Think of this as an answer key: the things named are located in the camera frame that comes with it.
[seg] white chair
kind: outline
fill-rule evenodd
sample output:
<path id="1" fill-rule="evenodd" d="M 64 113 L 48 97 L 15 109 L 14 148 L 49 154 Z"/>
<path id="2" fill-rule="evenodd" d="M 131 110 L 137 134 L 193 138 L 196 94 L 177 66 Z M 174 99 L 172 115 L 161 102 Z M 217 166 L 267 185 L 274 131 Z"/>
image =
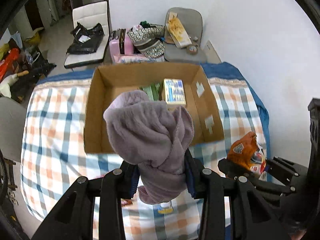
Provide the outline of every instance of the white chair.
<path id="1" fill-rule="evenodd" d="M 96 2 L 75 8 L 72 11 L 72 19 L 74 27 L 79 22 L 87 29 L 91 29 L 97 23 L 100 23 L 103 28 L 104 37 L 95 53 L 82 55 L 68 53 L 64 67 L 74 68 L 103 62 L 109 41 L 108 2 Z"/>

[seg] black and white bag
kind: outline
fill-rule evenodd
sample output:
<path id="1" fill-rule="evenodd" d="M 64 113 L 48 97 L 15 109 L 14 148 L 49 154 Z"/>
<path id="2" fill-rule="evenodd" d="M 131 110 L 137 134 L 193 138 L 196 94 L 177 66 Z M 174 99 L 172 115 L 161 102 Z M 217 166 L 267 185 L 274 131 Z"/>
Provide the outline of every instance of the black and white bag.
<path id="1" fill-rule="evenodd" d="M 164 54 L 164 45 L 160 40 L 164 36 L 163 25 L 150 24 L 150 28 L 129 31 L 127 34 L 145 57 L 157 58 Z"/>

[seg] green package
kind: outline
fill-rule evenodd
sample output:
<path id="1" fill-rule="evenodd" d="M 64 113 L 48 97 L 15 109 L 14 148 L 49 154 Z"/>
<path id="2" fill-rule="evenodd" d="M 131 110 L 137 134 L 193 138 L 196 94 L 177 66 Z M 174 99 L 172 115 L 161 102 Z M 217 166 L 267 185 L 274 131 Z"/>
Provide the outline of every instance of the green package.
<path id="1" fill-rule="evenodd" d="M 150 86 L 140 87 L 139 90 L 146 92 L 150 101 L 159 101 L 160 86 L 161 83 L 153 83 Z"/>

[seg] floor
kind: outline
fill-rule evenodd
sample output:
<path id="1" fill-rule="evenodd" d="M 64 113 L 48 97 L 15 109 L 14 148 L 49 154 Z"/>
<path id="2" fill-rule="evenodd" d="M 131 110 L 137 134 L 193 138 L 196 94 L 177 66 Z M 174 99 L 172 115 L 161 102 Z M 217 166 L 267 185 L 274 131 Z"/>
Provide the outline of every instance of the floor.
<path id="1" fill-rule="evenodd" d="M 50 72 L 49 76 L 68 73 L 71 69 L 64 68 L 64 61 L 66 59 L 66 51 L 73 42 L 73 36 L 70 32 L 73 30 L 73 22 L 71 15 L 67 15 L 60 19 L 55 25 L 49 29 L 44 30 L 41 36 L 41 43 L 39 49 L 43 56 L 49 61 L 49 63 L 55 63 L 57 66 Z M 105 60 L 102 64 L 111 63 L 110 52 L 106 52 Z M 73 69 L 74 71 L 81 71 L 88 68 L 94 68 L 97 65 L 84 66 Z M 24 106 L 27 107 L 28 99 L 25 100 Z M 15 198 L 19 205 L 14 206 L 17 218 L 25 231 L 25 233 L 31 238 L 41 222 L 32 216 L 23 200 L 22 193 L 20 191 L 20 163 L 16 163 L 13 166 L 15 184 L 18 186 L 15 193 Z"/>

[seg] black plastic bag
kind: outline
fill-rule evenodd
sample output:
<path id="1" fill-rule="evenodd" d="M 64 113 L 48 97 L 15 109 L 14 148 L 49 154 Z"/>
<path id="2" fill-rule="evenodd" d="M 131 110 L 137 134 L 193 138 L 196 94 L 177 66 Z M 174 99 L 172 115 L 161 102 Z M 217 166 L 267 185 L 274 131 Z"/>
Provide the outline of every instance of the black plastic bag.
<path id="1" fill-rule="evenodd" d="M 96 52 L 104 36 L 103 28 L 100 23 L 90 30 L 86 29 L 80 23 L 77 23 L 77 27 L 71 34 L 74 36 L 74 41 L 67 50 L 67 53 L 70 54 L 89 54 Z M 82 36 L 87 36 L 90 39 L 86 42 L 81 42 L 80 38 Z"/>

